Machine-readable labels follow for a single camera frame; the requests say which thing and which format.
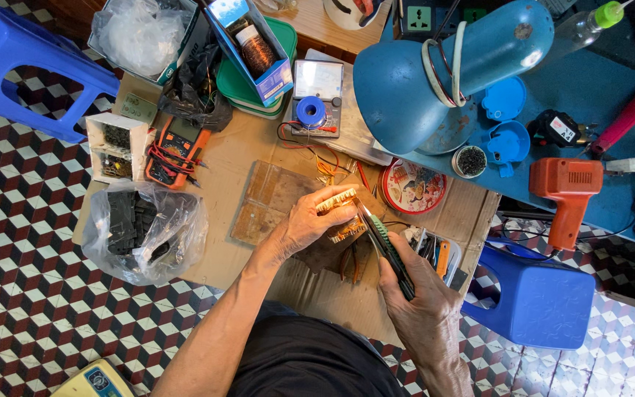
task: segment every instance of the plastic bag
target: plastic bag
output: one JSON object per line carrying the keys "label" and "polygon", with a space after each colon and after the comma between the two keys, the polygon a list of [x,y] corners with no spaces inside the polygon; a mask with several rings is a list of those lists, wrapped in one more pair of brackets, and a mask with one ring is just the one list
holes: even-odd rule
{"label": "plastic bag", "polygon": [[265,13],[295,10],[298,7],[297,0],[254,0],[254,4]]}
{"label": "plastic bag", "polygon": [[94,14],[93,32],[104,55],[141,76],[158,77],[178,59],[193,13],[167,0],[110,0]]}
{"label": "plastic bag", "polygon": [[[157,215],[140,247],[131,254],[115,255],[108,249],[111,238],[124,233],[110,224],[110,200],[114,192],[138,192],[141,199],[153,204]],[[202,197],[176,192],[152,182],[117,182],[93,194],[90,217],[83,231],[84,255],[103,272],[134,285],[160,285],[184,273],[202,258],[207,236],[207,210]],[[152,260],[157,248],[168,242],[168,250]]]}
{"label": "plastic bag", "polygon": [[214,80],[214,68],[222,58],[219,45],[209,33],[207,44],[186,59],[163,87],[158,110],[189,120],[197,128],[219,132],[232,120],[232,105],[216,88],[209,98],[200,97],[203,81]]}

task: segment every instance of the white wire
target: white wire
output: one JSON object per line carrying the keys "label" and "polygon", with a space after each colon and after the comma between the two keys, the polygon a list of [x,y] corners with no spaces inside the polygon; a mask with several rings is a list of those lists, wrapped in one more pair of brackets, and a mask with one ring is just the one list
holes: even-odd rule
{"label": "white wire", "polygon": [[459,67],[462,63],[462,41],[466,21],[457,25],[457,32],[454,34],[454,51],[452,52],[452,100],[457,106],[464,106],[466,101],[459,95]]}
{"label": "white wire", "polygon": [[437,95],[437,99],[442,102],[447,107],[455,107],[454,104],[450,103],[447,100],[447,95],[442,92],[442,88],[437,82],[437,77],[435,76],[435,72],[433,71],[433,67],[430,66],[430,43],[436,44],[436,41],[433,39],[428,39],[423,43],[423,46],[420,48],[420,57],[423,58],[423,68],[426,70],[426,76],[428,76],[428,81],[430,82],[430,87],[433,87],[433,91]]}
{"label": "white wire", "polygon": [[466,26],[467,22],[460,22],[459,25],[457,25],[457,32],[455,33],[454,37],[454,53],[452,55],[452,97],[455,104],[452,104],[448,100],[447,94],[442,90],[437,82],[437,77],[435,76],[433,67],[430,66],[430,44],[436,44],[436,41],[433,39],[428,39],[420,48],[420,57],[423,60],[423,68],[426,70],[426,76],[428,77],[428,81],[430,82],[430,87],[432,87],[433,91],[435,91],[437,99],[439,99],[440,102],[442,102],[447,107],[461,107],[465,104],[465,101],[463,101],[462,98],[459,96],[459,69],[462,62],[462,38],[464,36],[464,28]]}

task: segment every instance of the blue plastic stool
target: blue plastic stool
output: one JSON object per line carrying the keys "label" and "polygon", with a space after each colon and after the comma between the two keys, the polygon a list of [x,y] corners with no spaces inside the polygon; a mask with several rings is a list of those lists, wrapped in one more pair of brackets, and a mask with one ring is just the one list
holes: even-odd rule
{"label": "blue plastic stool", "polygon": [[[487,241],[506,244],[516,255],[543,258],[510,239],[490,237]],[[487,246],[479,264],[499,279],[499,304],[487,310],[464,302],[464,313],[519,345],[565,350],[582,346],[594,277],[552,261],[514,258]]]}
{"label": "blue plastic stool", "polygon": [[[59,120],[44,117],[21,106],[17,86],[4,80],[11,69],[22,65],[46,68],[76,80],[84,85],[84,91]],[[116,96],[118,90],[119,79],[91,61],[71,41],[0,8],[0,116],[75,143],[85,138],[73,126],[87,108],[101,93]]]}

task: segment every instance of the orange soldering gun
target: orange soldering gun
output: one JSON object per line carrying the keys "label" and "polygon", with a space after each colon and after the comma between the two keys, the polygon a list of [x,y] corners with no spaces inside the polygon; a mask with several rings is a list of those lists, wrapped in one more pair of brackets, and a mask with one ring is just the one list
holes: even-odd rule
{"label": "orange soldering gun", "polygon": [[531,164],[528,190],[557,203],[548,244],[558,251],[575,249],[587,203],[602,189],[602,162],[577,158],[541,158]]}

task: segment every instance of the blue table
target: blue table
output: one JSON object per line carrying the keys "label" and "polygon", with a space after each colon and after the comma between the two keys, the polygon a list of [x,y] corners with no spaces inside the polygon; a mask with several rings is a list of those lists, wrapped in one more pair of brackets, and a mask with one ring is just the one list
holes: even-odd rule
{"label": "blue table", "polygon": [[[390,25],[384,30],[382,40],[391,40]],[[524,125],[546,109],[568,113],[582,124],[598,123],[597,131],[604,131],[623,106],[635,94],[635,71],[587,50],[576,51],[532,74],[520,76],[528,90],[528,99],[521,114],[515,120]],[[479,105],[482,93],[473,95]],[[472,120],[469,144],[480,145],[482,135],[493,125],[482,111]],[[514,164],[514,176],[499,177],[498,168],[489,165],[481,176],[465,179],[494,192],[555,211],[555,203],[528,192],[528,170],[531,163],[544,157],[573,158],[581,149],[559,149],[557,146],[532,147],[528,157]],[[608,152],[617,159],[635,157],[635,126]],[[459,178],[452,169],[452,153],[424,155],[418,151],[398,157],[436,169],[450,177]],[[584,222],[609,232],[626,227],[634,215],[631,203],[635,195],[635,176],[604,176],[600,194],[592,196]],[[635,240],[631,229],[622,236]]]}

